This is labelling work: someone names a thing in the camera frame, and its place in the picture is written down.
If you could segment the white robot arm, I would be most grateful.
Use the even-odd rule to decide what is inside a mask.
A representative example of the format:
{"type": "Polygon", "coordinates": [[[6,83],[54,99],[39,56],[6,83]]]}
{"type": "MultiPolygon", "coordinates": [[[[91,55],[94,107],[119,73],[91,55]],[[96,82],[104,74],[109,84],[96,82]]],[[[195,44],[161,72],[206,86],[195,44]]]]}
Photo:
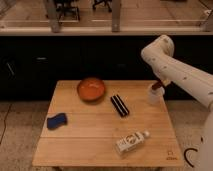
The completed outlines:
{"type": "Polygon", "coordinates": [[[141,50],[142,59],[162,82],[174,82],[209,109],[194,171],[213,171],[213,75],[173,57],[174,42],[161,35],[141,50]]]}

